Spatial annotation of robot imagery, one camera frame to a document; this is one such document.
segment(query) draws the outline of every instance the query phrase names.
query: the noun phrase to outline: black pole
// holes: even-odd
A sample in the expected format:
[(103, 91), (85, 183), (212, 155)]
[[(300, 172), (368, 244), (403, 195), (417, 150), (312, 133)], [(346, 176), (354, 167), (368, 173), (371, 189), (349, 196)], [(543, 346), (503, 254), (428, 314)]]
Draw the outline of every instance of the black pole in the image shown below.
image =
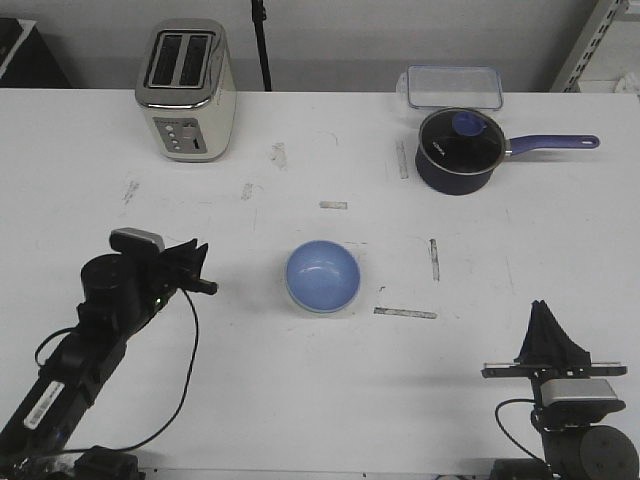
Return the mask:
[(251, 19), (256, 30), (256, 41), (258, 43), (258, 54), (260, 55), (260, 68), (262, 69), (262, 82), (264, 91), (270, 92), (271, 72), (269, 71), (269, 57), (267, 56), (267, 44), (264, 38), (263, 22), (267, 19), (267, 11), (264, 8), (263, 0), (251, 0)]

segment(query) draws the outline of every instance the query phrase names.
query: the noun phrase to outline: white wall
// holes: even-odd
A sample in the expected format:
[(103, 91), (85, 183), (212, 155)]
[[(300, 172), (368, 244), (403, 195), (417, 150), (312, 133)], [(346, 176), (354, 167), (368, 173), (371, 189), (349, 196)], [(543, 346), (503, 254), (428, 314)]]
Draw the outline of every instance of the white wall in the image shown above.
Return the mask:
[[(550, 87), (596, 0), (265, 0), (276, 90), (393, 90), (412, 63), (491, 65), (507, 91)], [(74, 86), (132, 88), (151, 28), (209, 17), (236, 83), (261, 89), (250, 0), (2, 0), (38, 28)]]

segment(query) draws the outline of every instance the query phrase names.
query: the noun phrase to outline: toaster control panel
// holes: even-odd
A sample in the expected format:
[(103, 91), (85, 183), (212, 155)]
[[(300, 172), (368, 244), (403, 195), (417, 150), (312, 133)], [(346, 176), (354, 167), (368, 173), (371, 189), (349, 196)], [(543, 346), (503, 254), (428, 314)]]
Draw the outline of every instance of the toaster control panel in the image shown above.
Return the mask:
[(207, 153), (196, 118), (154, 117), (153, 121), (169, 153)]

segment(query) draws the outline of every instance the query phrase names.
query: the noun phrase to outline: container lid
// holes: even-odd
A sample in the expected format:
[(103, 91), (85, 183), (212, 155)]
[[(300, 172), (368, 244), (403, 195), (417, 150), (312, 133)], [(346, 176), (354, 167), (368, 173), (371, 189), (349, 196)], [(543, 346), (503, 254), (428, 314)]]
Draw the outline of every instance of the container lid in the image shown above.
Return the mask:
[(407, 101), (416, 109), (502, 108), (500, 74), (491, 67), (411, 65), (406, 74)]

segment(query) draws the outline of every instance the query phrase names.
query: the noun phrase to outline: blue bowl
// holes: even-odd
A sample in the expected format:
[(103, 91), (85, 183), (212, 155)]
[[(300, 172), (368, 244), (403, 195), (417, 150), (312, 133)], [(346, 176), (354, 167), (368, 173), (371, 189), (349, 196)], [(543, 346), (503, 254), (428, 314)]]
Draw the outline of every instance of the blue bowl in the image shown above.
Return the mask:
[(346, 307), (358, 293), (360, 269), (341, 245), (314, 240), (289, 256), (285, 281), (298, 305), (316, 313), (331, 313)]

